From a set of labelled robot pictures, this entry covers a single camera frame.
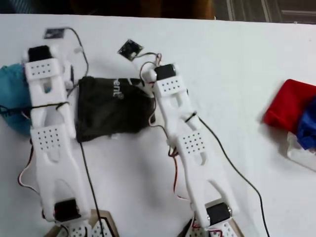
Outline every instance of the dark background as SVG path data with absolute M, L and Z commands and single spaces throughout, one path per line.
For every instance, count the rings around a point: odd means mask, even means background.
M 1 0 L 0 13 L 316 23 L 316 0 Z

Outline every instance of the white wire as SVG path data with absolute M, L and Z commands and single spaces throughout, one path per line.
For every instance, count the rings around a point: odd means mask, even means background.
M 31 161 L 32 161 L 32 157 L 33 157 L 33 154 L 32 154 L 32 156 L 30 157 L 27 166 L 26 166 L 26 167 L 22 170 L 22 172 L 19 174 L 19 176 L 18 176 L 18 183 L 19 183 L 20 186 L 22 186 L 22 187 L 24 187 L 24 188 L 29 188 L 29 189 L 33 190 L 35 193 L 37 193 L 38 195 L 40 195 L 39 192 L 38 192 L 35 188 L 33 188 L 33 187 L 30 186 L 30 185 L 26 185 L 26 184 L 24 184 L 24 183 L 22 182 L 22 176 L 23 176 L 24 172 L 27 171 L 27 170 L 30 168 Z
M 27 120 L 30 120 L 30 118 L 29 118 L 29 117 L 27 117 L 23 111 L 21 112 L 21 114 L 22 114 L 22 115 L 23 115 L 23 117 L 25 117 Z

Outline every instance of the white 3d-printed bracket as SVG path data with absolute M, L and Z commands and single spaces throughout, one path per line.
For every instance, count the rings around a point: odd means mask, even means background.
M 153 71 L 147 74 L 156 75 Z M 205 198 L 205 185 L 207 182 L 212 184 L 220 194 L 221 200 L 233 210 L 233 213 L 236 213 L 238 209 L 237 204 L 228 181 L 222 172 L 221 162 L 216 162 L 213 158 L 211 165 L 214 168 L 209 170 L 209 166 L 206 167 L 210 160 L 208 140 L 205 138 L 204 128 L 198 116 L 192 116 L 195 112 L 191 106 L 187 88 L 181 76 L 177 74 L 162 80 L 150 78 L 149 81 L 156 81 L 153 91 L 164 118 L 164 128 L 168 134 L 168 143 L 171 147 L 177 148 L 181 157 L 192 208 L 196 212 L 200 226 L 210 226 L 210 219 L 205 207 L 207 203 L 210 203 Z M 176 99 L 178 106 L 172 103 L 174 99 Z M 192 132 L 179 134 L 177 127 L 180 121 L 186 121 Z M 209 179 L 207 173 L 213 170 L 216 170 L 216 173 L 221 175 L 213 174 L 212 178 Z
M 104 219 L 101 219 L 102 227 L 103 227 L 103 234 L 105 237 L 112 237 L 111 231 L 107 222 Z M 94 225 L 93 229 L 88 225 L 79 225 L 79 226 L 69 226 L 68 227 L 69 234 L 67 235 L 67 231 L 62 229 L 57 237 L 102 237 L 100 223 Z
M 63 75 L 65 67 L 56 58 L 25 64 L 32 106 L 59 104 L 67 101 Z M 82 174 L 72 154 L 71 139 L 76 137 L 74 119 L 69 104 L 56 107 L 63 122 L 47 126 L 47 108 L 31 110 L 31 137 L 36 153 L 37 182 L 45 219 L 55 221 L 54 205 L 68 198 L 75 198 L 80 218 L 90 217 L 87 195 L 84 192 Z

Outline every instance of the teal fabric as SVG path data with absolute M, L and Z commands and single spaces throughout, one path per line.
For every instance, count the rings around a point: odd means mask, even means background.
M 8 109 L 32 106 L 29 87 L 21 64 L 3 66 L 0 69 L 0 105 Z M 15 131 L 30 135 L 31 121 L 21 114 L 2 117 Z

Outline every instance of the white surface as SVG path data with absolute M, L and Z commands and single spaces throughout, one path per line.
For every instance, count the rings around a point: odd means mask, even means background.
M 144 51 L 159 51 L 169 62 L 176 62 L 200 116 L 218 134 L 236 166 L 262 193 L 271 236 L 314 234 L 316 174 L 284 158 L 286 133 L 269 129 L 260 121 L 286 79 L 315 84 L 315 26 L 0 15 L 0 65 L 20 61 L 25 48 L 43 43 L 40 39 L 45 27 L 65 25 L 80 35 L 92 76 L 138 76 L 135 67 L 117 54 L 127 39 L 144 46 Z M 66 37 L 76 42 L 71 32 L 67 31 Z M 82 57 L 72 61 L 75 76 L 82 77 Z M 29 155 L 28 138 L 13 132 L 2 119 L 0 127 L 1 236 L 43 236 L 51 224 L 40 217 L 39 199 L 16 182 Z M 224 160 L 209 137 L 214 153 Z M 122 237 L 148 233 L 173 237 L 180 232 L 192 213 L 188 203 L 172 193 L 173 161 L 166 155 L 167 145 L 159 128 L 116 140 L 101 137 L 84 147 L 99 207 L 111 212 Z M 81 158 L 79 146 L 74 153 Z M 241 211 L 265 236 L 258 197 L 225 164 Z M 179 172 L 178 190 L 186 195 L 183 170 Z

